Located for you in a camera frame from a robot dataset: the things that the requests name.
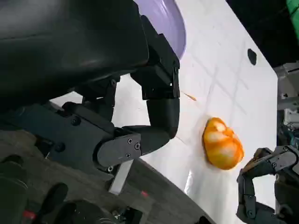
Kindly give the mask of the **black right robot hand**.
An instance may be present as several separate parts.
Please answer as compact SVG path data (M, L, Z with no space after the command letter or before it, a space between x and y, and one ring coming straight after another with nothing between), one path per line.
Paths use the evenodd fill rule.
M253 179L276 177L273 209L256 200ZM299 151L293 146L277 146L274 151L258 148L240 170L236 216L247 224L297 224L299 222Z

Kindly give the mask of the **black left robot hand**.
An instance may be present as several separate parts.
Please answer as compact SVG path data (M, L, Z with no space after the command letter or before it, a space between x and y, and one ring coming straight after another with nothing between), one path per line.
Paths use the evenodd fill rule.
M45 157L114 177L178 130L180 62L132 0L3 0L0 127L37 137ZM112 123L117 83L142 89L150 124Z

